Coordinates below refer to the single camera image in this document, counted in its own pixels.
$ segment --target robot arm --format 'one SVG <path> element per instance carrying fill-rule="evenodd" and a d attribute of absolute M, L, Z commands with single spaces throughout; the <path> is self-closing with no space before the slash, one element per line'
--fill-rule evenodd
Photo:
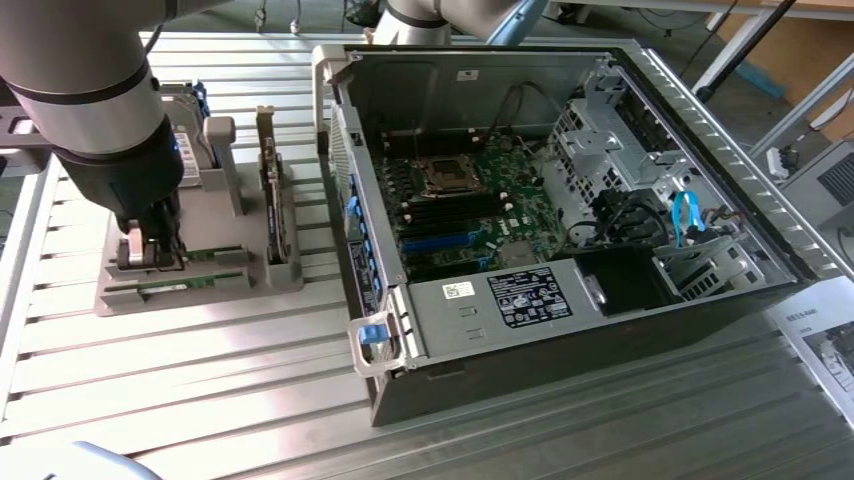
<path fill-rule="evenodd" d="M 547 0 L 388 0 L 374 35 L 380 44 L 450 43 L 450 24 L 490 45 L 517 45 Z"/>
<path fill-rule="evenodd" d="M 0 0 L 0 76 L 80 192 L 116 214 L 128 268 L 180 262 L 183 176 L 139 31 L 224 0 Z"/>

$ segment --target cpu socket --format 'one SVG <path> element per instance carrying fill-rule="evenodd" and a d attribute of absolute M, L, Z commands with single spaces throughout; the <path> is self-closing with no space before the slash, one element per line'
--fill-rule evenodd
<path fill-rule="evenodd" d="M 453 197 L 486 190 L 466 155 L 427 157 L 418 160 L 418 167 L 424 175 L 423 197 Z"/>

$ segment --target warning label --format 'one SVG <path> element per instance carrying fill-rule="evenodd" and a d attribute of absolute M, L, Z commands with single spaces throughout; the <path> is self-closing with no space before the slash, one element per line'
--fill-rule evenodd
<path fill-rule="evenodd" d="M 490 288 L 510 328 L 525 327 L 573 315 L 551 268 L 490 277 Z"/>
<path fill-rule="evenodd" d="M 175 132 L 175 141 L 178 142 L 178 150 L 184 162 L 184 178 L 195 179 L 199 177 L 199 166 L 196 165 L 196 154 L 192 151 L 192 145 L 190 143 L 190 135 Z"/>

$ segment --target motherboard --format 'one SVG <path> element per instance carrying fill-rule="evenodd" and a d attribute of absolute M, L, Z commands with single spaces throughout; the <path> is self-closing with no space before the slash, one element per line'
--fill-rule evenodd
<path fill-rule="evenodd" d="M 395 148 L 406 142 L 412 148 Z M 419 155 L 418 138 L 386 147 L 374 166 L 411 281 L 531 265 L 554 255 L 566 238 L 562 212 L 525 139 L 493 133 L 466 153 L 423 145 Z"/>

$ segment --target white sticker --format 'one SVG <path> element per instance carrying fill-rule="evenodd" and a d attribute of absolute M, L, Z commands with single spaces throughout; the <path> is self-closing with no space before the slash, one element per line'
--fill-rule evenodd
<path fill-rule="evenodd" d="M 198 178 L 199 166 L 196 164 L 196 154 L 192 151 L 192 144 L 190 143 L 190 135 L 175 132 L 175 141 L 178 142 L 178 151 L 182 154 L 182 160 L 184 162 L 184 178 Z"/>
<path fill-rule="evenodd" d="M 461 70 L 457 72 L 457 81 L 471 82 L 478 79 L 478 75 L 481 75 L 481 70 Z"/>
<path fill-rule="evenodd" d="M 442 290 L 445 290 L 445 298 L 447 300 L 475 294 L 475 287 L 471 286 L 471 282 L 449 283 L 442 285 Z"/>
<path fill-rule="evenodd" d="M 190 286 L 184 283 L 179 283 L 178 285 L 164 285 L 162 287 L 151 287 L 151 288 L 140 288 L 139 293 L 143 295 L 154 295 L 155 293 L 166 293 L 166 292 L 178 292 L 180 290 L 187 290 Z"/>

